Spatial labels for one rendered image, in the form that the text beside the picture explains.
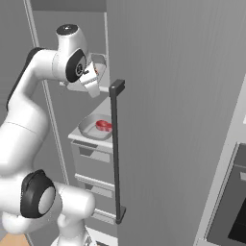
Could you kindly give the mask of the grey fridge door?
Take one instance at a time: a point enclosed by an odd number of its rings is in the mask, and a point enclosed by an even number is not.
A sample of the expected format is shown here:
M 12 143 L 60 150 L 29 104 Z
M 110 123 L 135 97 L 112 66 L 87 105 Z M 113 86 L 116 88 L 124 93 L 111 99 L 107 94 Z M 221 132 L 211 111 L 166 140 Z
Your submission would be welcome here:
M 107 0 L 119 246 L 193 246 L 246 74 L 246 0 Z

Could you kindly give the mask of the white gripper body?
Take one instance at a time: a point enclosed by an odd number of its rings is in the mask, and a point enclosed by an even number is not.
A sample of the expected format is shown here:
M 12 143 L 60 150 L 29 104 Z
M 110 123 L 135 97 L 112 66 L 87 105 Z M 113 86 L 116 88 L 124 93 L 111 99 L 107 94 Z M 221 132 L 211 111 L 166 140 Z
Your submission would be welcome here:
M 100 88 L 96 77 L 87 79 L 86 76 L 82 76 L 80 82 L 92 98 L 100 95 Z

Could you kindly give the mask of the red steak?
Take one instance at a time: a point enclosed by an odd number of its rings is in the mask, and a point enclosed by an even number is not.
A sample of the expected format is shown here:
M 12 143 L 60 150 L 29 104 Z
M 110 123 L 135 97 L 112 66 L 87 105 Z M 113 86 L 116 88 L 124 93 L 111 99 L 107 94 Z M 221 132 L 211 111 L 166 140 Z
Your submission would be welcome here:
M 96 128 L 99 131 L 110 132 L 111 131 L 111 123 L 106 120 L 98 120 L 95 124 Z

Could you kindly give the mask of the white fridge rack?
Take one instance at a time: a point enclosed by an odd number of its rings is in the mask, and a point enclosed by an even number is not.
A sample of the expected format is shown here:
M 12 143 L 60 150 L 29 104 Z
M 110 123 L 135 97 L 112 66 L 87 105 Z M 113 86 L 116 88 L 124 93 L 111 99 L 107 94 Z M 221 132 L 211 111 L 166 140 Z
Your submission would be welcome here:
M 69 90 L 74 90 L 74 91 L 86 91 L 86 89 L 84 88 L 84 86 L 81 84 L 81 82 L 76 82 L 76 83 L 64 83 L 64 82 L 60 82 L 61 86 L 66 87 Z M 106 86 L 100 86 L 100 92 L 109 92 L 109 89 Z

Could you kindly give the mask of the grey meat container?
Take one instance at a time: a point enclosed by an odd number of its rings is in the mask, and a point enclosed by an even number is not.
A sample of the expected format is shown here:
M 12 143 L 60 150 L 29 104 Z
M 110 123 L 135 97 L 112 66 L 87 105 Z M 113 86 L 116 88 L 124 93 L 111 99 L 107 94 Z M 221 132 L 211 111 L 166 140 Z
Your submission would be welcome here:
M 111 137 L 111 126 L 103 127 L 97 124 L 98 121 L 104 121 L 107 124 L 111 123 L 111 118 L 108 115 L 93 113 L 85 117 L 78 129 L 80 133 L 87 138 L 94 140 L 106 140 Z

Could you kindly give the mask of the white fridge shelf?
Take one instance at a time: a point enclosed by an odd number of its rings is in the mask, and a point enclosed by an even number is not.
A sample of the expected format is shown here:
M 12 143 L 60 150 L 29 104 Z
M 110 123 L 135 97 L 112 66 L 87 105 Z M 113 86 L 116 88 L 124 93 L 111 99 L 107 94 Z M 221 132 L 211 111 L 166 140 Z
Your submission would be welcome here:
M 93 113 L 108 115 L 111 118 L 111 99 L 107 97 L 91 114 Z M 84 137 L 80 133 L 78 126 L 77 126 L 73 130 L 73 132 L 68 135 L 68 138 L 90 143 L 93 145 L 98 145 L 100 148 L 102 148 L 104 151 L 107 151 L 107 152 L 112 151 L 112 133 L 111 133 L 111 137 L 106 140 L 94 140 L 94 139 Z

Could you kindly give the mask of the grey fridge drawer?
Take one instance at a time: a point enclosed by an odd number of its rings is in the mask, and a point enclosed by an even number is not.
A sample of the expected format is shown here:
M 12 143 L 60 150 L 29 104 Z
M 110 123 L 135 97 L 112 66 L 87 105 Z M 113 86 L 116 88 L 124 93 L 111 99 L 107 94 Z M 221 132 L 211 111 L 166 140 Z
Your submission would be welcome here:
M 97 145 L 71 141 L 77 174 L 108 184 L 114 184 L 112 153 L 99 150 Z
M 75 174 L 79 187 L 91 192 L 96 199 L 96 211 L 110 218 L 116 217 L 114 185 Z

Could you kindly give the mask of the grey fridge cabinet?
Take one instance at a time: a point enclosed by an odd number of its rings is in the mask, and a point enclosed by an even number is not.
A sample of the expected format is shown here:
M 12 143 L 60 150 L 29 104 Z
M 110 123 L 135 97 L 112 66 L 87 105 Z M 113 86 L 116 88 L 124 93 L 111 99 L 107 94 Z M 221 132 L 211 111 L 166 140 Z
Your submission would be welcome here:
M 28 15 L 32 23 L 35 45 L 45 46 L 51 49 L 57 47 L 55 30 L 62 24 L 76 24 L 83 31 L 88 43 L 89 51 L 96 54 L 104 54 L 107 68 L 101 80 L 100 86 L 110 88 L 110 62 L 108 41 L 108 17 L 106 0 L 100 0 L 100 8 L 93 12 L 42 11 L 36 3 L 43 0 L 25 0 Z M 71 149 L 71 141 L 68 135 L 79 123 L 91 114 L 107 97 L 109 92 L 100 92 L 100 95 L 92 98 L 88 92 L 69 90 L 58 83 L 46 82 L 44 93 L 47 97 L 48 109 L 51 115 L 52 130 L 57 144 L 61 161 L 63 178 L 68 185 L 79 187 L 75 178 L 76 170 Z M 86 226 L 99 246 L 118 246 L 117 224 L 115 218 L 107 217 L 95 212 L 86 220 Z

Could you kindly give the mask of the black oven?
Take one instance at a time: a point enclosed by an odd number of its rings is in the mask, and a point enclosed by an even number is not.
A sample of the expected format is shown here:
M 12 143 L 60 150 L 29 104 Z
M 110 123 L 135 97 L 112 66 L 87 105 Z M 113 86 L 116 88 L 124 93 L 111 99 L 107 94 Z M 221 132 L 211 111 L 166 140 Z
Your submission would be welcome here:
M 246 246 L 246 144 L 240 143 L 207 241 L 218 246 Z

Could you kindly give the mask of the grey vegetable container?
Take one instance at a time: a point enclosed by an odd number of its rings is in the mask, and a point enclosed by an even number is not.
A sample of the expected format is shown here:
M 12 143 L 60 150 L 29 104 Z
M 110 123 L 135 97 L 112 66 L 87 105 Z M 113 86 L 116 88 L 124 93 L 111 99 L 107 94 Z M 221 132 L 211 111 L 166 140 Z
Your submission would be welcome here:
M 107 61 L 106 61 L 106 57 L 104 54 L 96 54 L 96 53 L 92 53 L 91 54 L 91 60 L 93 62 L 93 66 L 104 66 L 105 70 L 107 68 Z

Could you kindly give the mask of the pale grey cupboard housing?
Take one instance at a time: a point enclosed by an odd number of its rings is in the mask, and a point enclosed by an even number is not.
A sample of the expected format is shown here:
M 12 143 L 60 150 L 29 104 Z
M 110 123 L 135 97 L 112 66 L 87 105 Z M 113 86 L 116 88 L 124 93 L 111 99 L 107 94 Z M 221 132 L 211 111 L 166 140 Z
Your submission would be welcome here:
M 217 246 L 207 242 L 209 228 L 223 195 L 226 182 L 233 168 L 232 157 L 236 145 L 246 143 L 246 75 L 234 108 L 232 121 L 224 142 L 221 156 L 210 187 L 200 225 L 193 246 Z

